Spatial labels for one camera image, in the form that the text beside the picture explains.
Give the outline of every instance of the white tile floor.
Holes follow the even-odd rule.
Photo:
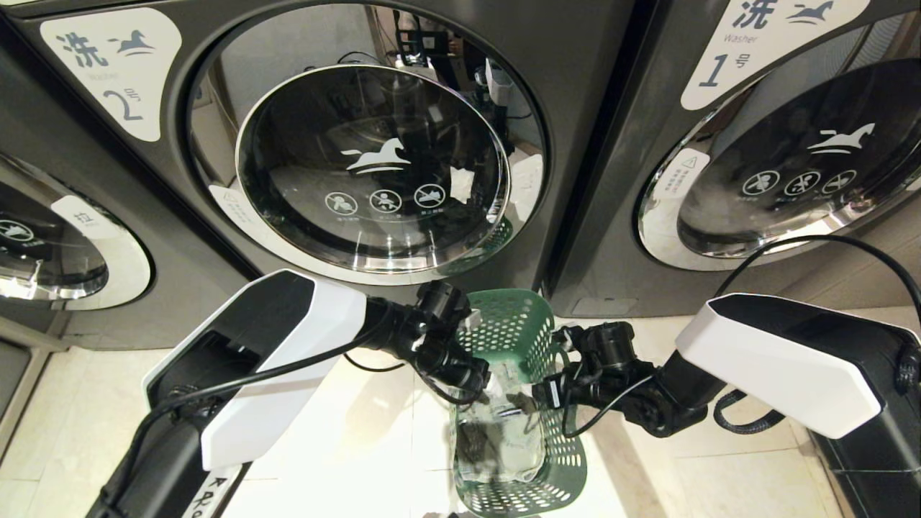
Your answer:
[[[907,309],[862,313],[916,327]],[[664,361],[687,321],[632,321],[638,354]],[[70,338],[92,346],[98,336]],[[144,415],[140,380],[165,354],[72,348],[53,355],[0,465],[0,518],[85,515]],[[742,420],[763,411],[747,400],[728,415]],[[225,516],[466,512],[451,487],[447,415],[409,370],[371,374],[340,362],[286,435],[253,465]],[[583,442],[589,456],[583,493],[542,516],[841,516],[808,436],[795,423],[737,436],[708,420],[661,440],[608,416]]]

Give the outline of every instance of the black cable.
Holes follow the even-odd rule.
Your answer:
[[[569,434],[566,432],[566,422],[569,420],[569,404],[572,401],[572,394],[573,394],[572,389],[582,386],[582,385],[576,385],[576,380],[578,379],[578,375],[582,372],[582,367],[585,367],[585,359],[582,359],[582,361],[578,363],[578,367],[576,367],[576,372],[573,373],[573,376],[571,379],[566,381],[567,383],[572,383],[575,386],[573,386],[572,388],[569,388],[569,387],[564,387],[563,384],[560,383],[560,390],[565,390],[566,392],[566,395],[563,397],[563,423],[560,424],[560,430],[563,432],[563,437],[566,437],[567,439],[572,439],[572,437],[569,437]]]
[[[764,255],[767,251],[780,247],[780,246],[785,246],[785,245],[797,243],[797,242],[807,242],[807,241],[841,242],[844,244],[849,244],[851,246],[857,247],[860,250],[866,253],[869,253],[873,257],[879,259],[883,264],[887,265],[895,273],[896,276],[899,277],[899,280],[902,281],[902,284],[904,284],[905,288],[908,290],[908,295],[911,297],[912,303],[915,305],[915,312],[917,313],[918,322],[921,324],[921,288],[918,287],[917,283],[912,278],[912,275],[908,273],[908,270],[906,270],[905,267],[900,265],[898,261],[896,261],[895,259],[892,259],[890,255],[880,250],[879,248],[876,248],[875,246],[871,244],[867,244],[863,241],[860,241],[854,238],[850,238],[847,236],[809,235],[809,236],[799,236],[796,238],[789,238],[789,239],[785,239],[781,241],[774,241],[774,242],[768,243],[765,246],[754,251],[752,255],[748,256],[748,258],[742,261],[742,263],[738,267],[736,267],[736,269],[733,270],[731,274],[729,274],[729,277],[726,277],[726,280],[723,281],[723,284],[721,284],[719,288],[717,288],[717,292],[713,295],[713,298],[715,299],[716,297],[721,297],[724,293],[726,293],[726,289],[729,288],[729,285],[732,283],[732,281],[735,280],[736,277],[741,275],[742,271],[744,271],[745,268],[747,268],[751,263],[755,262],[759,257]],[[917,351],[917,347],[914,347],[908,343],[905,344],[903,351],[900,354],[900,361],[899,361],[897,373],[895,376],[895,383],[896,383],[896,386],[899,387],[900,391],[905,391],[912,384],[918,383],[917,381],[919,377],[919,367],[917,365],[918,355],[919,355],[919,352]],[[777,412],[776,410],[772,410],[771,412],[768,412],[766,415],[764,415],[760,419],[757,419],[751,423],[748,423],[747,425],[733,425],[729,423],[728,421],[726,421],[722,417],[722,409],[725,408],[726,406],[732,405],[736,401],[741,400],[743,397],[745,397],[745,395],[746,394],[743,391],[736,390],[729,394],[724,395],[723,397],[719,399],[719,401],[717,401],[718,413],[717,413],[717,410],[715,409],[714,419],[717,421],[717,424],[719,426],[723,427],[726,430],[732,431],[734,433],[756,433],[757,431],[767,430],[773,427],[775,424],[779,423],[781,420],[783,420],[783,414],[781,414],[780,412]]]
[[[189,403],[231,392],[245,385],[263,382],[265,380],[276,378],[290,372],[299,371],[311,365],[321,363],[327,359],[335,358],[340,354],[344,354],[345,352],[360,346],[365,341],[367,341],[370,336],[373,336],[375,333],[377,333],[382,325],[390,321],[389,317],[391,312],[392,308],[390,305],[388,305],[387,311],[384,312],[383,316],[381,316],[380,320],[376,324],[371,326],[371,328],[366,332],[357,336],[354,340],[347,342],[339,347],[321,352],[320,354],[311,356],[310,358],[292,361],[291,363],[287,363],[267,371],[255,372],[236,380],[219,383],[217,385],[197,390],[195,392],[180,395],[157,405],[155,408],[150,410],[144,419],[141,420],[141,424],[138,425],[137,430],[134,432],[134,437],[131,439],[131,445],[128,447],[128,453],[125,454],[124,467],[119,474],[118,481],[115,483],[115,489],[111,492],[110,498],[107,498],[110,493],[108,493],[103,487],[100,494],[103,497],[104,505],[110,508],[110,510],[117,510],[119,500],[122,499],[124,492],[128,489],[128,479],[131,477],[131,472],[134,470],[134,464],[137,462],[137,457],[141,453],[141,445],[144,443],[144,437],[150,431],[154,423],[157,422],[157,419],[179,409],[182,406],[188,405]],[[110,511],[103,509],[101,510],[100,515],[105,516],[105,514],[103,514],[105,512]]]
[[[362,371],[368,371],[368,372],[390,372],[390,371],[396,371],[397,369],[399,369],[399,368],[402,367],[403,365],[406,365],[405,363],[397,363],[396,365],[391,365],[391,366],[389,366],[389,367],[382,367],[382,368],[379,368],[379,369],[378,369],[378,368],[374,368],[374,367],[365,367],[364,365],[362,365],[362,364],[358,363],[357,361],[353,360],[352,357],[348,355],[348,353],[343,354],[343,356],[345,356],[345,360],[348,361],[349,363],[351,363],[352,365],[358,367],[358,368],[361,369]]]
[[[747,394],[741,390],[736,389],[724,395],[723,397],[720,397],[719,401],[717,401],[717,403],[713,406],[713,420],[716,421],[720,427],[729,430],[732,433],[738,433],[739,435],[751,435],[753,433],[760,433],[769,428],[772,428],[786,417],[776,410],[771,410],[764,416],[744,425],[730,423],[726,420],[725,417],[723,417],[723,409],[727,406],[734,405],[742,399],[745,399],[745,396],[747,396]]]
[[[336,63],[340,65],[340,64],[342,63],[343,59],[347,58],[348,56],[350,56],[350,55],[352,55],[352,54],[361,54],[361,55],[365,55],[365,56],[367,56],[367,57],[373,59],[375,62],[377,62],[378,65],[381,65],[380,59],[378,59],[378,57],[377,57],[376,55],[372,55],[372,54],[366,53],[365,51],[350,51],[350,52],[347,52],[347,53],[343,54],[343,57],[337,59],[337,60],[336,60]]]
[[[866,244],[863,241],[856,240],[854,238],[849,238],[847,236],[834,236],[834,235],[810,235],[810,236],[799,236],[797,238],[789,238],[781,241],[774,241],[766,244],[765,246],[754,251],[747,259],[742,261],[742,264],[739,265],[729,277],[726,277],[726,280],[723,281],[723,284],[717,289],[717,293],[714,294],[714,298],[720,297],[723,293],[726,292],[726,289],[729,287],[729,284],[738,277],[745,268],[747,268],[751,263],[756,261],[759,257],[764,255],[769,250],[777,248],[779,246],[784,246],[787,244],[792,244],[795,242],[806,242],[806,241],[833,241],[833,242],[842,242],[844,244],[849,244],[855,246],[860,250],[863,250],[866,253],[876,257],[887,265],[895,275],[899,277],[899,280],[902,281],[902,284],[908,289],[908,294],[912,298],[912,303],[915,305],[915,311],[918,315],[918,322],[921,323],[921,288],[918,287],[915,280],[912,278],[912,275],[908,273],[908,270],[904,266],[900,265],[898,261],[892,259],[887,253],[883,252],[879,248]]]
[[[582,365],[589,363],[589,360],[592,360],[591,365],[595,367],[595,372],[589,374],[588,377],[581,380],[578,379],[578,372],[581,370]],[[582,357],[581,363],[579,363],[578,369],[576,369],[576,374],[573,376],[573,381],[576,382],[576,388],[581,388],[586,385],[591,385],[601,379],[601,376],[604,374],[604,368],[601,366],[601,357],[598,351],[590,351],[587,357]]]
[[[610,403],[608,403],[607,405],[604,406],[604,408],[599,410],[598,413],[595,414],[595,416],[589,420],[589,422],[587,422],[585,425],[583,425],[578,430],[572,431],[572,432],[566,431],[566,421],[569,418],[569,396],[572,394],[572,391],[566,391],[566,398],[563,404],[563,424],[561,425],[561,428],[563,429],[563,437],[566,437],[567,439],[575,439],[579,435],[582,435],[583,433],[588,431],[591,427],[595,426],[595,424],[598,423],[598,421],[600,421],[601,418],[603,418],[605,414],[611,411],[611,409],[614,408],[614,405],[617,405],[617,402],[620,401],[621,398],[623,398],[627,394],[630,394],[636,387],[638,387],[639,385],[643,383],[648,382],[652,378],[653,378],[653,374],[649,374],[647,377],[643,378],[642,380],[623,389],[617,395],[617,397],[613,398]]]
[[[466,398],[454,397],[453,395],[441,390],[441,387],[436,385],[435,382],[433,382],[427,375],[423,374],[422,371],[419,370],[419,366],[416,365],[414,361],[410,364],[413,366],[416,374],[419,374],[419,378],[422,379],[422,382],[425,383],[428,388],[432,389],[432,392],[453,405],[471,405],[475,403],[477,399],[480,399],[481,395],[483,395],[483,391],[481,390],[479,392],[472,393]]]

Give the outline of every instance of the washer door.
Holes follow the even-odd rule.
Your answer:
[[[917,21],[832,39],[709,113],[640,200],[647,250],[680,268],[732,269],[768,242],[852,229],[921,186]]]
[[[328,277],[414,284],[480,265],[534,212],[533,104],[457,31],[330,5],[226,42],[197,81],[192,152],[216,203],[267,250]]]
[[[114,217],[0,155],[0,295],[95,310],[139,297],[152,274],[144,249]]]

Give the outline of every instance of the plastic basket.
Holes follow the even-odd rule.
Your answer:
[[[440,267],[438,271],[446,277],[466,272],[474,266],[482,264],[485,257],[498,252],[506,243],[511,241],[511,239],[512,223],[503,216],[502,219],[499,220],[499,224],[493,229],[492,233],[489,234],[489,237],[480,243],[479,247],[474,249],[478,252],[472,253],[469,257],[461,257],[460,259],[455,259],[454,261],[446,263],[444,266]]]
[[[550,305],[526,289],[494,289],[469,295],[483,323],[458,333],[460,343],[487,361],[515,360],[523,383],[555,372],[558,349],[551,345],[554,314]],[[472,482],[461,479],[454,463],[454,486],[461,501],[484,518],[530,516],[561,509],[574,501],[588,475],[585,449],[579,439],[563,437],[562,410],[538,406],[546,449],[543,466],[531,482]],[[575,412],[570,414],[575,427]],[[457,412],[451,409],[452,437],[457,437]]]

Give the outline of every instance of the number 1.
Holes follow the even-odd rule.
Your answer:
[[[713,59],[717,60],[717,66],[713,69],[713,74],[710,74],[710,78],[704,82],[700,83],[701,87],[715,87],[717,82],[714,79],[717,78],[719,74],[719,69],[723,67],[723,64],[726,63],[726,58],[729,57],[729,54],[720,54],[718,56],[713,56]]]

